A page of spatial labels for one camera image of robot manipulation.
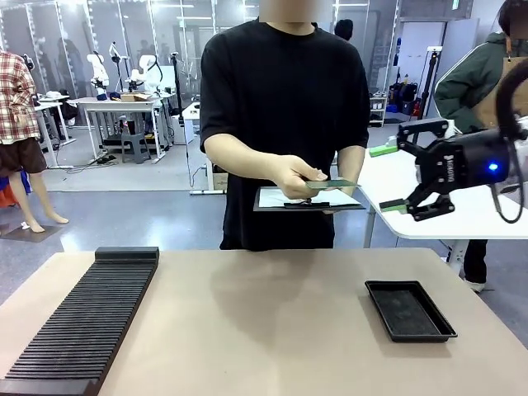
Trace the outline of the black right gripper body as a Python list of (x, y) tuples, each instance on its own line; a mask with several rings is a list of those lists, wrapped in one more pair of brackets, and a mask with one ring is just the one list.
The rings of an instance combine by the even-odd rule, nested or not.
[(504, 182), (511, 170), (509, 143), (496, 130), (438, 139), (418, 150), (417, 189), (456, 191)]

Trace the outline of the person's right hand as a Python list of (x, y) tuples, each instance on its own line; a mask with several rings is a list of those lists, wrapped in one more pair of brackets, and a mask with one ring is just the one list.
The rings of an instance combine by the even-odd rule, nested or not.
[(328, 176), (321, 170), (296, 156), (278, 156), (271, 171), (271, 180), (291, 200), (315, 197), (318, 192), (308, 187), (307, 182), (324, 182), (327, 179)]

